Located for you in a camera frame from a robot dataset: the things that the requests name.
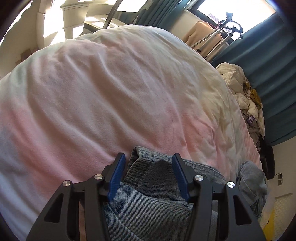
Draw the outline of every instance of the metal screw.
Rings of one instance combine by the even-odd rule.
[[[202,175],[196,175],[195,176],[195,180],[202,181],[203,180],[203,176]]]
[[[234,188],[235,187],[235,184],[233,182],[228,182],[227,183],[227,186],[230,187],[230,188]]]
[[[71,184],[71,182],[69,180],[66,180],[63,182],[63,186],[67,187]]]
[[[103,175],[102,174],[97,174],[97,175],[94,176],[94,178],[96,180],[101,180],[103,178]]]

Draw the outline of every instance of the curtain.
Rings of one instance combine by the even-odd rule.
[[[139,13],[123,12],[120,21],[131,24],[137,16],[136,25],[147,25],[169,31],[189,0],[154,0],[148,10],[142,9]]]
[[[263,104],[265,140],[277,145],[296,135],[296,39],[273,14],[216,56],[243,68]]]

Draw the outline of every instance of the window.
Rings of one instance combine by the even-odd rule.
[[[214,26],[226,19],[226,12],[231,12],[232,20],[243,27],[243,34],[275,13],[265,0],[199,0],[190,12]],[[233,25],[238,28],[235,23],[227,24],[229,27]],[[236,40],[238,37],[239,33],[235,33],[232,39]]]

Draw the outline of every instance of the electrical outlet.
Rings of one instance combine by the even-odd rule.
[[[282,185],[282,184],[283,184],[283,174],[280,173],[280,174],[278,175],[278,186],[279,186],[279,185]]]

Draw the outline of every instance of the bedspread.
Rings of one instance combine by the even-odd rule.
[[[234,182],[245,160],[261,168],[222,77],[169,32],[129,25],[39,50],[0,81],[0,212],[23,241],[64,180],[136,145]]]

